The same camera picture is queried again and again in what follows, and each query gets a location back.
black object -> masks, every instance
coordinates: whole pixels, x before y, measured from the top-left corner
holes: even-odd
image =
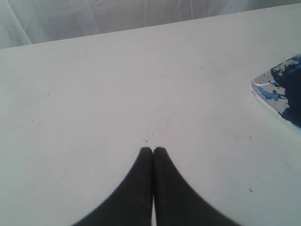
[[[238,226],[187,184],[165,148],[155,149],[154,170],[157,226]]]
[[[151,226],[153,154],[141,148],[116,190],[74,226]]]

white surface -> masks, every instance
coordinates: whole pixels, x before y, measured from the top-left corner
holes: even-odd
[[[296,4],[0,50],[0,225],[74,223],[158,145],[235,221],[298,225],[301,135],[250,80],[300,52],[300,21]]]
[[[0,0],[0,48],[298,2],[301,0]]]

blue and white object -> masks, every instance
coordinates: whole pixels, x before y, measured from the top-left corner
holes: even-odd
[[[301,54],[252,80],[251,89],[282,118],[301,128]]]

white table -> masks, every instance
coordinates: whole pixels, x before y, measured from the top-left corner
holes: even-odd
[[[295,4],[0,50],[0,225],[71,225],[159,145],[233,220],[300,224],[301,132],[249,88],[301,52],[300,21]]]

white backdrop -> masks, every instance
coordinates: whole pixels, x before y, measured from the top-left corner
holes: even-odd
[[[298,2],[301,0],[0,0],[0,48]]]

